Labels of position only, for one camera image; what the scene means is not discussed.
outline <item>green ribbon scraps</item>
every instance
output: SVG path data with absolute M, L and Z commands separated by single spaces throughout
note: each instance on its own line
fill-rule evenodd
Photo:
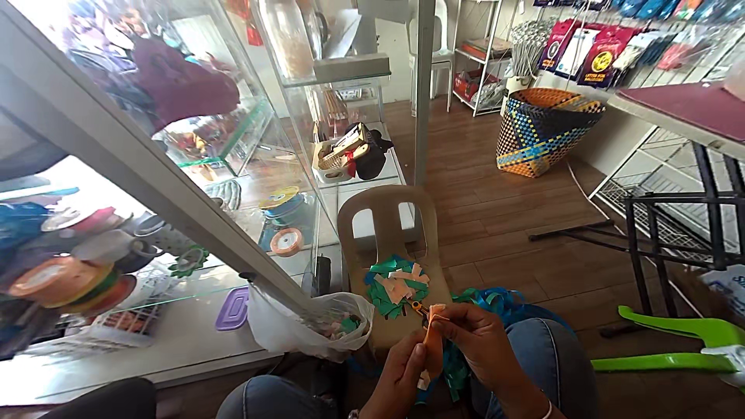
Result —
M 391 303 L 388 293 L 385 291 L 383 285 L 375 280 L 375 275 L 380 274 L 382 277 L 388 277 L 390 272 L 398 271 L 399 269 L 410 274 L 413 266 L 413 262 L 398 255 L 393 255 L 385 262 L 370 266 L 370 272 L 365 275 L 364 282 L 369 286 L 367 288 L 367 297 L 370 298 L 373 306 L 377 307 L 380 314 L 385 318 L 393 320 L 394 318 L 399 317 L 404 310 L 406 300 L 401 299 L 401 302 L 398 304 Z M 413 280 L 405 281 L 407 286 L 416 289 L 411 300 L 422 301 L 427 297 L 427 294 L 429 294 L 429 287 L 427 287 L 427 284 Z

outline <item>bracelet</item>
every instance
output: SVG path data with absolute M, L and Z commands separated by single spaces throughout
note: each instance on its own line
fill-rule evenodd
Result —
M 548 419 L 549 416 L 551 416 L 551 413 L 554 411 L 554 404 L 549 399 L 548 401 L 548 413 L 546 413 L 543 418 L 541 419 Z

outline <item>colorful woven basket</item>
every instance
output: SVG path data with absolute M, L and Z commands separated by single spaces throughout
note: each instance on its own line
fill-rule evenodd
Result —
M 605 112 L 599 101 L 533 87 L 510 95 L 497 144 L 497 167 L 538 177 L 564 157 Z

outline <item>black bag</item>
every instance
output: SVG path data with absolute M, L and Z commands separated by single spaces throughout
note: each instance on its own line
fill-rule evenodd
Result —
M 362 124 L 354 123 L 346 128 L 344 133 L 348 133 L 353 130 L 357 125 Z M 362 124 L 365 132 L 365 142 L 370 147 L 370 150 L 365 153 L 362 157 L 355 160 L 357 177 L 362 180 L 375 179 L 383 170 L 385 165 L 385 152 L 389 148 L 393 147 L 393 142 L 384 139 L 383 135 L 378 130 L 368 130 L 365 124 Z

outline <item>scissors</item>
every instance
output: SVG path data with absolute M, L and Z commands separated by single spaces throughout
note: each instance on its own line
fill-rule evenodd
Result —
M 411 308 L 414 309 L 415 312 L 422 316 L 422 326 L 426 329 L 429 326 L 429 309 L 425 308 L 419 301 L 410 300 L 408 298 L 406 301 L 411 305 Z

